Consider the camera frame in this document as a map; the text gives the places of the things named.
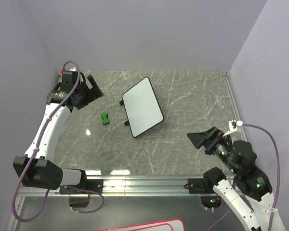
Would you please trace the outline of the green whiteboard eraser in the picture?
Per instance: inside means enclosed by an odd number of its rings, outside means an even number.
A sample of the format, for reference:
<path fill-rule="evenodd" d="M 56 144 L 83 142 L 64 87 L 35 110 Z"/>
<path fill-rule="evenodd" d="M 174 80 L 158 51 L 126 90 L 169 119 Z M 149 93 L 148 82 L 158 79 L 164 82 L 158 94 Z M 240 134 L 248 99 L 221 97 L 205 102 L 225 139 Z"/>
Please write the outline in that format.
<path fill-rule="evenodd" d="M 106 125 L 110 123 L 110 120 L 108 118 L 108 113 L 107 112 L 102 112 L 101 113 L 101 118 L 102 118 L 102 124 Z"/>

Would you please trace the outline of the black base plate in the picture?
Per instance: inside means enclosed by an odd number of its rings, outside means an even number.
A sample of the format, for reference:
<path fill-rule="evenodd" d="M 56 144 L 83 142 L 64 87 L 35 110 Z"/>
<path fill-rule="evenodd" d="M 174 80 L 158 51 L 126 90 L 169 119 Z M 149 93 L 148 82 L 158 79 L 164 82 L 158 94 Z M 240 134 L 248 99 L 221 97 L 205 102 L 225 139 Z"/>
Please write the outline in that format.
<path fill-rule="evenodd" d="M 102 193 L 104 186 L 104 180 L 103 179 L 89 179 L 86 180 L 84 185 L 74 185 L 75 189 L 71 189 L 68 186 L 62 186 L 60 187 L 59 193 L 60 194 L 85 194 L 86 192 L 81 191 L 87 190 L 87 191 L 93 191 L 96 193 Z"/>
<path fill-rule="evenodd" d="M 209 194 L 214 193 L 212 189 L 209 189 L 204 184 L 203 178 L 189 178 L 184 188 L 188 190 L 189 194 Z"/>

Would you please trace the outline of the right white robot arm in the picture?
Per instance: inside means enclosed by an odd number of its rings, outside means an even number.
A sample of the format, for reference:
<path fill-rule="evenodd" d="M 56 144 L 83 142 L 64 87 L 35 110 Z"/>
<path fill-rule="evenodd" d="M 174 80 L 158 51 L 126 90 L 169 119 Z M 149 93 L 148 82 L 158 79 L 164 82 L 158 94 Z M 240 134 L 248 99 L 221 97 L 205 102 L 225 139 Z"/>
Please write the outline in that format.
<path fill-rule="evenodd" d="M 231 121 L 223 132 L 212 127 L 204 132 L 190 132 L 187 137 L 196 149 L 214 155 L 233 173 L 230 182 L 218 167 L 201 179 L 188 179 L 184 186 L 190 194 L 216 193 L 236 215 L 246 231 L 284 231 L 286 228 L 276 208 L 280 184 L 273 191 L 267 175 L 256 166 L 257 155 L 247 141 L 232 141 L 231 134 L 241 132 L 243 123 Z"/>

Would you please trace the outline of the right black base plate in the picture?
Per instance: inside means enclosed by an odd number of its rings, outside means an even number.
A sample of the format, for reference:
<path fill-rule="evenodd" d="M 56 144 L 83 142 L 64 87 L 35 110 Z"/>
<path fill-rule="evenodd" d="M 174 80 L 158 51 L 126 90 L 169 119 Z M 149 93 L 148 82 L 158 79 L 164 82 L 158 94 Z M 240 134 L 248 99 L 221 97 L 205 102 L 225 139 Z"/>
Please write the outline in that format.
<path fill-rule="evenodd" d="M 204 184 L 203 178 L 189 178 L 184 188 L 188 190 L 189 194 L 209 194 L 214 193 L 212 189 L 209 189 Z"/>

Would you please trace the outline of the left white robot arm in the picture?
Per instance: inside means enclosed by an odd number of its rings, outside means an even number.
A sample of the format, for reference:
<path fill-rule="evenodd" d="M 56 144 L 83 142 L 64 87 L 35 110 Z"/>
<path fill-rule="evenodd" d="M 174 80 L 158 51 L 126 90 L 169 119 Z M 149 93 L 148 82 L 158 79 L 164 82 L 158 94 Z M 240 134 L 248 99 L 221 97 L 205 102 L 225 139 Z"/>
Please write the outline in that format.
<path fill-rule="evenodd" d="M 62 81 L 47 95 L 44 117 L 32 144 L 24 156 L 13 161 L 23 186 L 56 190 L 70 185 L 76 193 L 87 190 L 85 171 L 60 168 L 53 162 L 54 153 L 73 109 L 79 110 L 103 95 L 92 75 L 63 71 Z"/>

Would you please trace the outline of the pink bordered white board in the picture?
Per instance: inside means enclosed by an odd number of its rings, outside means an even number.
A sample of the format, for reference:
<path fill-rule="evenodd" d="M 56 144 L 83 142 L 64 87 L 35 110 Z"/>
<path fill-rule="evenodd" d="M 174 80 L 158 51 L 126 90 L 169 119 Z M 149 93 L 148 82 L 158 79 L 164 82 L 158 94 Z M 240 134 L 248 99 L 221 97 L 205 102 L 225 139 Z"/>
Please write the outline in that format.
<path fill-rule="evenodd" d="M 185 225 L 180 219 L 162 220 L 143 224 L 102 229 L 102 231 L 184 231 Z"/>

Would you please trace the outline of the aluminium mounting rail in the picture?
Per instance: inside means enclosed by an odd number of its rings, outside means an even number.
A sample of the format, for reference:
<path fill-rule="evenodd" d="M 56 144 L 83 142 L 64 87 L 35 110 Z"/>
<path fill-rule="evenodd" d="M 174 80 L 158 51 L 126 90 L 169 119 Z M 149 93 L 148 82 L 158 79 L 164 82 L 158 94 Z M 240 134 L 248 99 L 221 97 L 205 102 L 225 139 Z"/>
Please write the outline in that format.
<path fill-rule="evenodd" d="M 201 175 L 154 175 L 154 176 L 89 176 L 103 180 L 104 197 L 188 196 L 184 185 L 188 179 L 202 179 Z"/>

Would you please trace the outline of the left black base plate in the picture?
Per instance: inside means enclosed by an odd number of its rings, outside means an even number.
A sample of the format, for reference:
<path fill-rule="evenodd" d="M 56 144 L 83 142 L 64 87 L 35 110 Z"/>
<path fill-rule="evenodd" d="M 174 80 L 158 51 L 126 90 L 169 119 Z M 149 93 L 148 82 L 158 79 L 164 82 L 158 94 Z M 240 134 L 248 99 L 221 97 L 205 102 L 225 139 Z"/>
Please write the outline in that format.
<path fill-rule="evenodd" d="M 60 194 L 85 194 L 86 192 L 81 191 L 87 190 L 87 191 L 93 191 L 96 193 L 102 193 L 104 186 L 104 180 L 103 179 L 89 179 L 86 180 L 84 185 L 74 185 L 75 189 L 71 189 L 68 186 L 62 186 L 60 187 L 59 193 Z"/>

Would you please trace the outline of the small white whiteboard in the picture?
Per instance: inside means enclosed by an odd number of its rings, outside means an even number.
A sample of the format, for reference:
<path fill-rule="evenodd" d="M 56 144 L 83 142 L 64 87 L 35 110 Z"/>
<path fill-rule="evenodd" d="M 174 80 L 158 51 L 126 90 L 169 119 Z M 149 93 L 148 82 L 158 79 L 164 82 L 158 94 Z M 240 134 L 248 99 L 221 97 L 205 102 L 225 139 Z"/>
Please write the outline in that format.
<path fill-rule="evenodd" d="M 144 77 L 122 94 L 120 105 L 124 106 L 133 138 L 137 138 L 164 121 L 164 114 L 158 102 L 149 77 Z"/>

